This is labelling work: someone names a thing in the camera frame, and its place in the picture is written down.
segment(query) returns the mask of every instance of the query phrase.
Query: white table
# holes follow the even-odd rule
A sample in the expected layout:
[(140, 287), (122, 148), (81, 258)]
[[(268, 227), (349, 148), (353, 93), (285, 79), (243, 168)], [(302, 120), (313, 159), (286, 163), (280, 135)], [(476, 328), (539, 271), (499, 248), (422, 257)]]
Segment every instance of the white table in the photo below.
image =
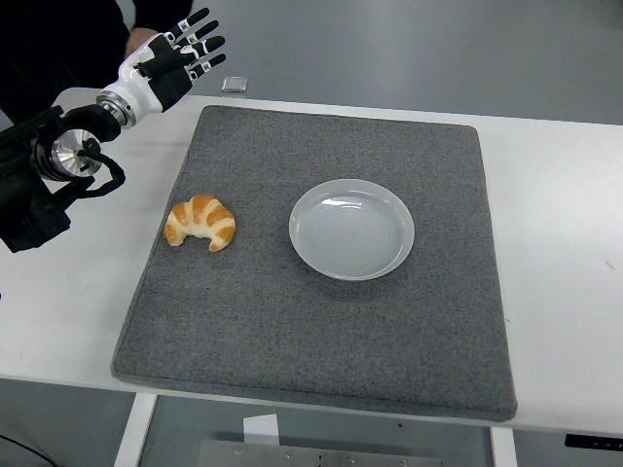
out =
[[(67, 111), (95, 95), (69, 90), (57, 103)], [(474, 126), (519, 403), (501, 426), (623, 435), (621, 126), (186, 96), (104, 144), (128, 180), (105, 198), (72, 205), (69, 231), (17, 254), (0, 245), (0, 377), (235, 400), (133, 386), (109, 370), (195, 124), (210, 104)]]

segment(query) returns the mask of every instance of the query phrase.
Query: metal plate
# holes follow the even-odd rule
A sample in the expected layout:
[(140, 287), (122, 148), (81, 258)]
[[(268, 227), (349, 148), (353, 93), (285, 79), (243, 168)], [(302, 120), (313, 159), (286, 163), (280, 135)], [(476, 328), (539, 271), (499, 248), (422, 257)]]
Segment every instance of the metal plate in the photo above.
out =
[(247, 79), (243, 76), (228, 76), (223, 81), (223, 92), (245, 92)]
[(203, 440), (198, 467), (441, 467), (441, 460)]

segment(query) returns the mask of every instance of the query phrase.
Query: small metal object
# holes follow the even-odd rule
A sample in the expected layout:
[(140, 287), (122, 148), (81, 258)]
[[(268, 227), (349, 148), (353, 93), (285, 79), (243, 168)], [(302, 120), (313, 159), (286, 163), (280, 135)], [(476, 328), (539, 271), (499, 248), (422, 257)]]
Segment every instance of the small metal object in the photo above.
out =
[(223, 92), (245, 92), (246, 82), (248, 80), (243, 76), (228, 76), (223, 81)]

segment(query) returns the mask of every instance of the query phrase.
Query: white paper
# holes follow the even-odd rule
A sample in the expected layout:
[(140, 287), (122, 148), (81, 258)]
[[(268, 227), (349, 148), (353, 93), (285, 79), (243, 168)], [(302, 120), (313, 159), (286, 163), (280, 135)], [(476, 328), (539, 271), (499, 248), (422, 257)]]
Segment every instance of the white paper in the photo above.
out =
[(279, 427), (276, 413), (250, 416), (243, 421), (244, 442), (279, 446)]

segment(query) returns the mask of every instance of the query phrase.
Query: plate rim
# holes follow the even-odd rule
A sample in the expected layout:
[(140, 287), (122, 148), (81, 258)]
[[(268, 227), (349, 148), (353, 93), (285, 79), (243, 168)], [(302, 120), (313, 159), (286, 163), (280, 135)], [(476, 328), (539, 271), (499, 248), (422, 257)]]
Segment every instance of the plate rim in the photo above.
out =
[[(374, 187), (373, 189), (375, 191), (381, 192), (386, 196), (385, 200), (389, 200), (392, 202), (392, 206), (394, 207), (394, 210), (396, 211), (399, 210), (401, 213), (401, 214), (397, 213), (398, 216), (401, 219), (403, 219), (403, 221), (406, 221), (406, 223), (405, 222), (402, 223), (404, 227), (401, 227), (401, 230), (403, 231), (403, 233), (404, 233), (405, 228), (407, 230), (406, 237), (405, 235), (403, 235), (403, 249), (400, 251), (398, 256), (391, 263), (389, 263), (386, 267), (384, 267), (381, 270), (378, 270), (377, 272), (373, 274), (357, 276), (357, 277), (349, 277), (349, 276), (340, 276), (340, 275), (331, 273), (329, 271), (318, 269), (313, 264), (311, 264), (304, 255), (301, 254), (301, 251), (297, 247), (297, 245), (299, 244), (299, 242), (295, 240), (296, 226), (299, 223), (299, 221), (297, 221), (297, 218), (296, 218), (297, 211), (301, 210), (301, 205), (308, 198), (312, 196), (314, 198), (320, 197), (322, 196), (322, 192), (330, 188), (331, 185), (338, 185), (338, 184), (352, 184), (352, 185), (355, 185), (355, 188), (357, 185), (359, 185), (359, 186), (362, 186), (362, 191), (363, 191), (363, 187), (368, 187), (368, 188)], [(340, 191), (351, 191), (351, 190), (354, 191), (353, 188), (348, 187), (346, 189), (342, 188)], [(294, 207), (290, 211), (288, 231), (290, 235), (290, 242), (292, 243), (294, 250), (296, 251), (299, 258), (301, 258), (305, 262), (305, 264), (307, 264), (310, 268), (320, 272), (321, 274), (326, 275), (327, 277), (331, 277), (337, 280), (349, 281), (349, 282), (375, 279), (375, 278), (382, 277), (392, 272), (394, 269), (398, 268), (398, 266), (400, 266), (407, 259), (407, 257), (409, 256), (409, 253), (413, 249), (413, 245), (415, 241), (415, 223), (413, 221), (413, 216), (411, 214), (411, 211), (409, 210), (407, 205), (404, 203), (404, 201), (400, 197), (398, 197), (393, 191), (389, 190), (383, 185), (380, 185), (375, 182), (371, 182), (369, 180), (359, 179), (359, 178), (337, 178), (333, 180), (327, 180), (325, 182), (319, 183), (311, 187), (302, 196), (300, 196), (299, 199), (294, 203)]]

